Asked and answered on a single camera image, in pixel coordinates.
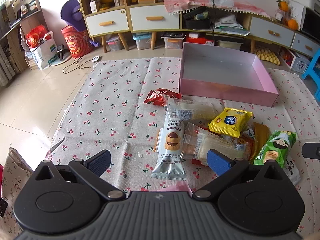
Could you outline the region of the cherry print cloth mat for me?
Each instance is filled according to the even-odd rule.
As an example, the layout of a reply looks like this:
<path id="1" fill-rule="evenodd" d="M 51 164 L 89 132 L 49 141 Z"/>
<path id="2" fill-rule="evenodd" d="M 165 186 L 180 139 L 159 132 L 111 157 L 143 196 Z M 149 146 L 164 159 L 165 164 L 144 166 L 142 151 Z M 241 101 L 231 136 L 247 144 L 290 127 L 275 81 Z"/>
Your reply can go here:
<path id="1" fill-rule="evenodd" d="M 45 79 L 29 99 L 31 117 L 27 125 L 47 130 L 29 133 L 1 126 L 1 163 L 5 166 L 3 196 L 13 202 L 30 177 L 7 157 L 14 148 L 35 169 L 44 159 L 65 165 L 73 159 L 87 159 L 102 149 L 111 152 L 110 167 L 103 179 L 125 192 L 161 190 L 170 181 L 151 178 L 156 165 L 156 135 L 164 125 L 164 109 L 144 100 L 156 88 L 178 90 L 181 59 L 153 58 L 98 63 L 86 74 L 67 74 Z M 305 203 L 305 215 L 298 233 L 319 234 L 319 161 L 302 156 L 305 142 L 319 142 L 319 105 L 297 74 L 268 69 L 279 92 L 273 107 L 212 99 L 218 111 L 233 107 L 252 111 L 254 122 L 271 132 L 297 133 L 290 158 L 299 171 L 297 191 Z"/>

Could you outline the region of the clear white cake packet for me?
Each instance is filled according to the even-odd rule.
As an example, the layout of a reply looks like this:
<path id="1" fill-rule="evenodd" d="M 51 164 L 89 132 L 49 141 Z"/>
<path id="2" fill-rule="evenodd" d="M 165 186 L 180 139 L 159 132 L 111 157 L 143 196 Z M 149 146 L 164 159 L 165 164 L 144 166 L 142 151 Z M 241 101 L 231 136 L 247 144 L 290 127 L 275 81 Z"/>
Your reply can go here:
<path id="1" fill-rule="evenodd" d="M 164 107 L 170 120 L 192 121 L 212 120 L 218 115 L 213 104 L 177 98 L 164 97 Z"/>

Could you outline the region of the grey puff pastry packet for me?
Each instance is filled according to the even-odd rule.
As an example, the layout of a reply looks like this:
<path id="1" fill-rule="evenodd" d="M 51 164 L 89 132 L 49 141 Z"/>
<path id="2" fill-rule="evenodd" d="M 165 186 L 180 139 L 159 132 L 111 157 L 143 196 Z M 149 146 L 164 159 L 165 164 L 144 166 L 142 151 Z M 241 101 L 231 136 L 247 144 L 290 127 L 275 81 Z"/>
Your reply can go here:
<path id="1" fill-rule="evenodd" d="M 184 123 L 167 112 L 164 127 L 157 143 L 158 158 L 151 178 L 185 181 L 187 179 L 181 161 Z"/>

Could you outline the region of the white power adapter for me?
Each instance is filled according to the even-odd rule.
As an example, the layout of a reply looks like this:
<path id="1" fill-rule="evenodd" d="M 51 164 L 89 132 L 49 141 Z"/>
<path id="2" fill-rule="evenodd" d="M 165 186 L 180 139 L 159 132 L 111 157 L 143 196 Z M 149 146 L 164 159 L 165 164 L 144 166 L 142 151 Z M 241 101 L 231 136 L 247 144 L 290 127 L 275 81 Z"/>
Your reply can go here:
<path id="1" fill-rule="evenodd" d="M 100 60 L 100 56 L 95 56 L 92 59 L 92 62 L 98 62 Z"/>

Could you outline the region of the red candy snack packet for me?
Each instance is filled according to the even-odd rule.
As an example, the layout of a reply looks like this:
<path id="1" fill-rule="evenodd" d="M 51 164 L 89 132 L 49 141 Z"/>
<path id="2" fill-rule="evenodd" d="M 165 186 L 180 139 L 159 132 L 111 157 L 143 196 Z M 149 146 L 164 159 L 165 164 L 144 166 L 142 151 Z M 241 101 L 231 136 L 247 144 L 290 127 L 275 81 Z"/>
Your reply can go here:
<path id="1" fill-rule="evenodd" d="M 148 93 L 146 99 L 144 100 L 144 103 L 157 106 L 164 106 L 164 98 L 166 96 L 169 98 L 180 99 L 182 97 L 182 94 L 173 92 L 165 88 L 158 88 L 156 90 L 151 90 Z"/>

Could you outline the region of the pink cardboard box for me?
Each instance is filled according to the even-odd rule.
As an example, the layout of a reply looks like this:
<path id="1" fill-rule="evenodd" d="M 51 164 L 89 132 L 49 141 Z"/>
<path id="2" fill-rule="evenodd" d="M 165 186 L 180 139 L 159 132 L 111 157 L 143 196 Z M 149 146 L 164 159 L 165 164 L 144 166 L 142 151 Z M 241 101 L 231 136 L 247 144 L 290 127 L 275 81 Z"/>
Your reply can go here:
<path id="1" fill-rule="evenodd" d="M 179 90 L 201 96 L 272 107 L 279 94 L 260 59 L 240 50 L 185 42 Z"/>

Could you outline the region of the green chips packet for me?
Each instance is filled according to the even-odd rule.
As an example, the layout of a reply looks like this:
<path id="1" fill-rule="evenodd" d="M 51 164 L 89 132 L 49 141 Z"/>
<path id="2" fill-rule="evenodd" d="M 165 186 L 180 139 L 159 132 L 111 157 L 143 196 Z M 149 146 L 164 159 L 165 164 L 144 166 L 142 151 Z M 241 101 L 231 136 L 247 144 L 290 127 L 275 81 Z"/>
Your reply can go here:
<path id="1" fill-rule="evenodd" d="M 295 142 L 295 132 L 274 131 L 255 157 L 253 164 L 264 165 L 268 160 L 274 160 L 283 168 L 287 155 Z"/>

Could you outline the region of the yellow biscuit packet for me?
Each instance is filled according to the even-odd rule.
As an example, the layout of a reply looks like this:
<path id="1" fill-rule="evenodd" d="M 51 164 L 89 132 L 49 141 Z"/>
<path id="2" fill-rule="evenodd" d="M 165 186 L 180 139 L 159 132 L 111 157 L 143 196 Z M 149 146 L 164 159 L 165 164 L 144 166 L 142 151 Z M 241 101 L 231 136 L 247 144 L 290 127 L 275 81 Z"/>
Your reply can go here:
<path id="1" fill-rule="evenodd" d="M 209 124 L 211 132 L 239 138 L 253 113 L 243 109 L 225 107 Z"/>

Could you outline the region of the white cartoon snack packet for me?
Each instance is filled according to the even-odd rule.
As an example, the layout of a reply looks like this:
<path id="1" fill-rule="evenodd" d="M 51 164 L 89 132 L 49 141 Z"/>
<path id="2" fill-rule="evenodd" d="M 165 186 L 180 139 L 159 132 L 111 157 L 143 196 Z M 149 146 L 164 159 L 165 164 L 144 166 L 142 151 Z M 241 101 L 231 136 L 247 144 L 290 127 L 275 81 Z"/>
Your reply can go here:
<path id="1" fill-rule="evenodd" d="M 297 185 L 300 182 L 300 173 L 298 168 L 295 165 L 295 162 L 293 159 L 288 156 L 283 167 L 284 172 L 288 176 L 288 178 L 291 180 L 293 185 Z"/>

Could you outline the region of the clear sandwich bread packet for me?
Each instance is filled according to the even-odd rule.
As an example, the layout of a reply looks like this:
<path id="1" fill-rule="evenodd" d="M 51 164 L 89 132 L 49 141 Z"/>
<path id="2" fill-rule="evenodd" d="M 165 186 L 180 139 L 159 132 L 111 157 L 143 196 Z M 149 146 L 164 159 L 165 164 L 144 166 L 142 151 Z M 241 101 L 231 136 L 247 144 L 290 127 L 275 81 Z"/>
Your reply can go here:
<path id="1" fill-rule="evenodd" d="M 247 142 L 239 144 L 230 137 L 222 138 L 210 131 L 188 123 L 184 130 L 181 159 L 195 159 L 207 166 L 207 153 L 214 149 L 230 159 L 246 159 L 250 149 Z"/>

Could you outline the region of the yellow egg tray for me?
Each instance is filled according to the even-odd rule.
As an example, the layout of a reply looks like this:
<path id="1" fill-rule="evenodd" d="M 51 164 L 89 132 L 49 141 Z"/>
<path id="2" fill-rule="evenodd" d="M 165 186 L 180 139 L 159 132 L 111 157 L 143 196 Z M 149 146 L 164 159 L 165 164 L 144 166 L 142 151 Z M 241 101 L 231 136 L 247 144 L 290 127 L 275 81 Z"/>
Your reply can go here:
<path id="1" fill-rule="evenodd" d="M 280 59 L 277 57 L 277 55 L 271 51 L 267 47 L 256 47 L 254 48 L 254 54 L 257 55 L 257 57 L 260 60 L 268 61 L 272 64 L 280 65 Z"/>

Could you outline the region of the black bin on shelf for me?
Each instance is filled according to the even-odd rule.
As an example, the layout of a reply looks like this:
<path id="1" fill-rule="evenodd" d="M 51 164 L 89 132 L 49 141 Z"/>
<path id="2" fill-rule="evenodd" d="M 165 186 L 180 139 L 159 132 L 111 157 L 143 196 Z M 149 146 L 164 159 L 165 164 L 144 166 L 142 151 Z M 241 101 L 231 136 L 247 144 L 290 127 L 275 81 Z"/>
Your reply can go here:
<path id="1" fill-rule="evenodd" d="M 208 29 L 211 23 L 206 7 L 198 7 L 185 13 L 183 19 L 187 29 Z"/>

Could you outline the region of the gold snack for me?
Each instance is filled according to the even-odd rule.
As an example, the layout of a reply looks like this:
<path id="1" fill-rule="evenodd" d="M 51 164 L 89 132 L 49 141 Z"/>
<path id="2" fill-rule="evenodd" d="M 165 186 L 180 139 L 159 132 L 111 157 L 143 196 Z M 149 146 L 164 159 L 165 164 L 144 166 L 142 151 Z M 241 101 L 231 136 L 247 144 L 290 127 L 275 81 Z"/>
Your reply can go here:
<path id="1" fill-rule="evenodd" d="M 253 122 L 253 128 L 255 139 L 253 141 L 252 153 L 249 158 L 251 163 L 253 163 L 255 157 L 269 138 L 269 128 L 266 125 Z"/>

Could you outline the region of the black microwave oven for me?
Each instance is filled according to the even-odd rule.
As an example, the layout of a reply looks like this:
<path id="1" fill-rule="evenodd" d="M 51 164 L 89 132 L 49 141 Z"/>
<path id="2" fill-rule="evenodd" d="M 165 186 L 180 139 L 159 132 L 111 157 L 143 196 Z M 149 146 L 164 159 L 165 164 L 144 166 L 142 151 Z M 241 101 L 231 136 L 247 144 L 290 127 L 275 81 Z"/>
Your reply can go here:
<path id="1" fill-rule="evenodd" d="M 319 14 L 308 7 L 304 7 L 300 30 L 319 41 L 320 39 L 320 17 Z"/>

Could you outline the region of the red box under cabinet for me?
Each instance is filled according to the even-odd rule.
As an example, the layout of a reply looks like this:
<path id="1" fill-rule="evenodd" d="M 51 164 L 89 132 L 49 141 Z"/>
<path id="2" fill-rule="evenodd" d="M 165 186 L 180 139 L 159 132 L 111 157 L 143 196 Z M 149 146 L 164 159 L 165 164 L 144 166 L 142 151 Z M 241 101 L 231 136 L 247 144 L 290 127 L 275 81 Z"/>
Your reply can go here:
<path id="1" fill-rule="evenodd" d="M 209 46 L 214 45 L 214 40 L 211 36 L 208 36 L 204 33 L 189 33 L 186 38 L 185 42 L 188 43 L 196 43 L 196 44 L 205 44 Z"/>

